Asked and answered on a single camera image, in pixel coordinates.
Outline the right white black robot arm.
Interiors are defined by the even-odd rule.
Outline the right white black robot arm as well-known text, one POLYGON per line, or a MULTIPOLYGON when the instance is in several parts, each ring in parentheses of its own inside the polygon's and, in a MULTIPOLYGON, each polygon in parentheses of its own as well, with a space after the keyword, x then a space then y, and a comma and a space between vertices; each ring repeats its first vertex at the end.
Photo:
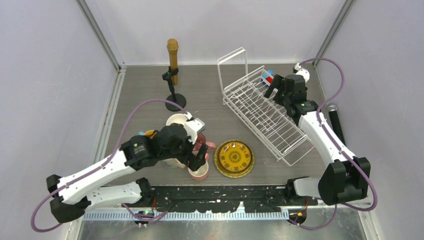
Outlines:
POLYGON ((357 157, 337 137, 324 119, 318 104, 307 99, 306 80, 298 74, 276 74, 266 90, 269 98, 283 106, 286 114, 306 133, 326 166, 320 178, 298 177, 287 181, 285 198, 299 205, 305 197, 321 199, 327 205, 347 204, 368 195, 371 164, 357 157))

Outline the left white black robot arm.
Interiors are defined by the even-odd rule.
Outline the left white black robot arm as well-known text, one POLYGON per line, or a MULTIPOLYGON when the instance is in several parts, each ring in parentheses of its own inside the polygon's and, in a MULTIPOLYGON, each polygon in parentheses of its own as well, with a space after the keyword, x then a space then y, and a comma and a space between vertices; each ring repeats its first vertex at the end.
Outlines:
POLYGON ((208 146, 205 143, 193 153, 204 128, 196 120, 173 123, 154 134, 131 137, 117 151, 77 173, 66 177, 50 175, 46 185, 52 194, 49 203, 52 215, 59 223, 67 223, 86 211, 115 204, 138 203, 148 207, 154 197, 145 178, 121 186, 106 184, 165 160, 177 160, 191 171, 197 171, 206 163, 208 146))

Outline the pink floral cup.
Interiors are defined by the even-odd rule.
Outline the pink floral cup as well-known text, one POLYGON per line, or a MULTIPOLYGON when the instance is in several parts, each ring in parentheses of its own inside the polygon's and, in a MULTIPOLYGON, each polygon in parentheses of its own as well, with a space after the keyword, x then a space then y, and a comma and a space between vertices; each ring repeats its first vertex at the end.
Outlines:
POLYGON ((207 145, 207 147, 208 147, 207 152, 208 153, 214 152, 217 148, 215 143, 207 141, 206 137, 202 133, 199 133, 197 135, 197 139, 196 139, 195 145, 193 147, 192 153, 196 155, 199 152, 202 145, 207 145))

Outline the blue patterned bowl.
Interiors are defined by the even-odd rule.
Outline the blue patterned bowl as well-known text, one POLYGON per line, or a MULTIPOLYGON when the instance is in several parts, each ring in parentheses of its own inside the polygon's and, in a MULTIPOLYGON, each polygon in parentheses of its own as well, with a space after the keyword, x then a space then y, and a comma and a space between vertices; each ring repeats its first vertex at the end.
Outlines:
POLYGON ((138 133, 139 136, 145 136, 148 138, 153 138, 155 135, 157 135, 159 131, 158 130, 147 130, 147 131, 140 131, 138 133))

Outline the cream floral cup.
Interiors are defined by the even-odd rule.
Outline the cream floral cup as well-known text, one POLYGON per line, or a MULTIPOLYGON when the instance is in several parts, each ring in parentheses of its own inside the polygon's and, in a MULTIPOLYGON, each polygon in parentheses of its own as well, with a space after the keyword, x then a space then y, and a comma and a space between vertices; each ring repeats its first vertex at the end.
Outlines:
POLYGON ((170 166, 170 167, 172 167, 172 168, 180 168, 180 169, 184 169, 184 168, 186 168, 186 165, 185 164, 183 164, 183 163, 181 163, 178 159, 176 159, 176 158, 170 158, 170 159, 166 159, 166 160, 164 160, 164 162, 168 165, 168 166, 170 166))

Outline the beige ceramic bowl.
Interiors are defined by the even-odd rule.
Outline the beige ceramic bowl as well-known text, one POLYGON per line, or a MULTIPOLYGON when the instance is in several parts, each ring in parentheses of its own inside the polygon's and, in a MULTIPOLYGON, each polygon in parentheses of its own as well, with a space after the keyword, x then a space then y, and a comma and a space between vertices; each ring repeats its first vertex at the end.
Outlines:
POLYGON ((183 113, 176 113, 171 115, 167 121, 166 121, 166 126, 170 126, 172 124, 180 124, 183 125, 189 120, 190 118, 187 117, 185 114, 183 113))

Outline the pink plastic cup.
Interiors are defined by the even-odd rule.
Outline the pink plastic cup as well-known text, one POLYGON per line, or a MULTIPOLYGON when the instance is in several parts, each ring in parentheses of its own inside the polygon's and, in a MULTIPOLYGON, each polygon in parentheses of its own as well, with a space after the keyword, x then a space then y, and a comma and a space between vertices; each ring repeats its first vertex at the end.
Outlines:
POLYGON ((208 174, 209 174, 209 153, 206 153, 205 155, 205 164, 202 165, 201 167, 199 167, 198 170, 196 171, 192 171, 190 168, 188 169, 188 172, 190 174, 190 176, 196 180, 196 181, 203 181, 204 179, 207 178, 208 174))

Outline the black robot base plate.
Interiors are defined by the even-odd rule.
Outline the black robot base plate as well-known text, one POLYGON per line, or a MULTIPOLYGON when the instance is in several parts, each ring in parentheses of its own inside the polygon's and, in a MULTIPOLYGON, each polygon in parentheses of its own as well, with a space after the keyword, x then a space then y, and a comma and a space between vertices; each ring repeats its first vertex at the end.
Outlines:
POLYGON ((131 208, 155 208, 169 213, 233 213, 244 206, 247 213, 276 213, 286 206, 312 206, 316 199, 288 196, 283 185, 180 185, 153 186, 131 208))

